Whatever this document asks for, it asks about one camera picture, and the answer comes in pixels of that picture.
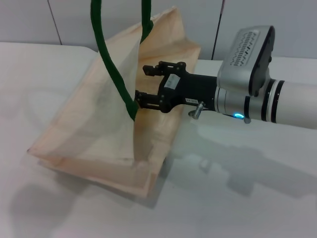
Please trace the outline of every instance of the vent grille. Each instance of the vent grille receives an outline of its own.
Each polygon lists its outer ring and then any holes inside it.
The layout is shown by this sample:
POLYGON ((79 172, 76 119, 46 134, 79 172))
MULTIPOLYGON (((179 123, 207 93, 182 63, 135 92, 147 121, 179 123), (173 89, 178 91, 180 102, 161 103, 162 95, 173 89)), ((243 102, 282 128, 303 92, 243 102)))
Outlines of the vent grille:
POLYGON ((244 66, 247 64, 258 35, 258 31, 248 31, 242 33, 230 65, 244 66))

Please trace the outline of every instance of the blue led light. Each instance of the blue led light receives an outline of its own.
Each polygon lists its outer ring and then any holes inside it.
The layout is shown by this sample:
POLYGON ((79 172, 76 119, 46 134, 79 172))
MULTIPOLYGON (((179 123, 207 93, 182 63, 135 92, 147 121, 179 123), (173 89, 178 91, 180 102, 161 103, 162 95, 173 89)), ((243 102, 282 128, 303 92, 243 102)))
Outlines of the blue led light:
POLYGON ((242 114, 240 114, 240 113, 235 113, 235 114, 233 114, 233 116, 234 116, 235 118, 238 118, 238 119, 243 119, 243 118, 244 118, 244 115, 242 115, 242 114))

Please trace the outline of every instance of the black ring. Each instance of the black ring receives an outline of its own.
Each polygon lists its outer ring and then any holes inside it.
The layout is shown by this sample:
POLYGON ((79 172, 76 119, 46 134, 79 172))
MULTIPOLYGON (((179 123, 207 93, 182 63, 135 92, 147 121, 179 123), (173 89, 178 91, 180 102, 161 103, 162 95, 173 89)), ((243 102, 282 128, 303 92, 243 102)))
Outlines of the black ring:
POLYGON ((278 98, 279 98, 279 94, 281 92, 283 83, 285 81, 279 81, 277 87, 276 87, 276 91, 274 94, 274 98, 273 98, 273 103, 272 103, 272 111, 271 111, 271 122, 276 123, 276 110, 277 110, 277 103, 278 103, 278 98))
POLYGON ((250 97, 246 96, 246 99, 244 100, 244 117, 245 118, 250 118, 249 106, 250 106, 250 97))
POLYGON ((263 121, 266 121, 266 111, 267 111, 267 104, 268 104, 268 100, 269 100, 269 95, 271 93, 271 89, 273 86, 273 83, 275 82, 275 79, 270 79, 269 83, 266 87, 266 91, 264 94, 264 99, 263 99, 263 104, 262 104, 262 108, 261 108, 261 119, 263 121))

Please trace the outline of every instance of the white tabletop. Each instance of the white tabletop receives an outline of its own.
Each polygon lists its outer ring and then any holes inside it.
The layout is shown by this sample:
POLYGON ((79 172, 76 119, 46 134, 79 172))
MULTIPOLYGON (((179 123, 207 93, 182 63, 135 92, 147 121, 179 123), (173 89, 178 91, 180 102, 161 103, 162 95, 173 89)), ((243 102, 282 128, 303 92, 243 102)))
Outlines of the white tabletop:
MULTIPOLYGON (((0 43, 0 237, 317 236, 317 131, 186 107, 148 199, 37 165, 26 150, 96 53, 0 43)), ((196 72, 216 75, 218 61, 196 72)), ((271 76, 317 84, 316 59, 273 58, 271 76)))

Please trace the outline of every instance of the white wall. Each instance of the white wall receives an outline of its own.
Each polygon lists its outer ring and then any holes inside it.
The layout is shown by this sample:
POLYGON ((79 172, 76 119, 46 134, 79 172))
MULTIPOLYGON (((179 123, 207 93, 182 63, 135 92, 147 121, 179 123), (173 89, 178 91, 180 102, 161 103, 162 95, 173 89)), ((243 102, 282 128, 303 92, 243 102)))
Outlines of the white wall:
MULTIPOLYGON (((177 6, 188 37, 202 46, 201 58, 211 59, 221 3, 222 0, 152 0, 152 15, 177 6)), ((98 50, 90 22, 90 0, 50 0, 50 4, 64 45, 98 50)), ((103 0, 102 20, 107 39, 141 21, 141 0, 103 0)))
POLYGON ((47 0, 0 0, 0 42, 60 44, 47 0))
POLYGON ((214 59, 221 60, 240 28, 274 25, 274 56, 317 58, 317 0, 226 0, 214 59))

